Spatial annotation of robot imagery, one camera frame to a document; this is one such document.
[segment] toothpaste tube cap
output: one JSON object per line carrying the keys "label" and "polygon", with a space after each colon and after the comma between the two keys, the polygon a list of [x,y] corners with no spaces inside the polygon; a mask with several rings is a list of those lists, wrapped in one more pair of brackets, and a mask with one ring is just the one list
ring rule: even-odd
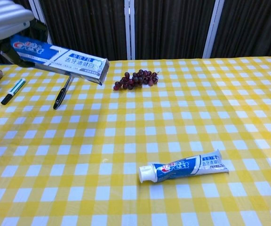
{"label": "toothpaste tube cap", "polygon": [[141,183],[145,180],[151,180],[153,182],[157,182],[158,180],[154,172],[154,167],[152,165],[141,166],[139,168],[139,177]]}

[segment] marker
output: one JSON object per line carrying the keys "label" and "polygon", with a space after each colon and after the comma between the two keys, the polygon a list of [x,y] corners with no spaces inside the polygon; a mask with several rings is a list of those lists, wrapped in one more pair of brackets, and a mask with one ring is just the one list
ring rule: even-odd
{"label": "marker", "polygon": [[15,84],[15,86],[8,92],[8,94],[2,100],[1,104],[6,105],[25,83],[26,79],[20,79],[17,84]]}

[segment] tablecloth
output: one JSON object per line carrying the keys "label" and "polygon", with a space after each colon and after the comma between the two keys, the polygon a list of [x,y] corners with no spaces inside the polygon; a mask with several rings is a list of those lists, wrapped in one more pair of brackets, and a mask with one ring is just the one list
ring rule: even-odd
{"label": "tablecloth", "polygon": [[[104,85],[0,65],[2,225],[271,225],[271,57],[112,61]],[[125,71],[152,87],[112,90]],[[230,173],[139,182],[219,149]]]}

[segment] toothpaste tube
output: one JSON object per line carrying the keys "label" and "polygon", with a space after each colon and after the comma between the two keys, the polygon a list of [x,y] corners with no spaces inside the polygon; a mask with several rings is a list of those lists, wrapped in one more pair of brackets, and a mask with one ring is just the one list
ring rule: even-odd
{"label": "toothpaste tube", "polygon": [[107,59],[17,34],[10,38],[10,43],[20,58],[35,63],[35,68],[73,75],[100,85],[104,82],[109,68]]}
{"label": "toothpaste tube", "polygon": [[166,179],[187,176],[229,172],[221,162],[219,150],[207,154],[195,155],[169,164],[151,164],[141,166],[139,176],[141,183],[145,180],[160,182]]}

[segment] bunch of grapes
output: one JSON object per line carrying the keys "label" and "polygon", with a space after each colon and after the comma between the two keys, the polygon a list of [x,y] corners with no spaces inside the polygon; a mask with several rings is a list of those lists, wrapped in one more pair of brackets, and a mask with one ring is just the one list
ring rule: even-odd
{"label": "bunch of grapes", "polygon": [[124,77],[122,77],[120,81],[115,82],[113,89],[119,90],[120,87],[123,89],[133,89],[142,84],[153,86],[153,84],[157,83],[159,80],[157,75],[158,74],[155,72],[152,73],[151,71],[143,71],[140,69],[138,73],[134,72],[132,78],[130,78],[130,74],[125,72]]}

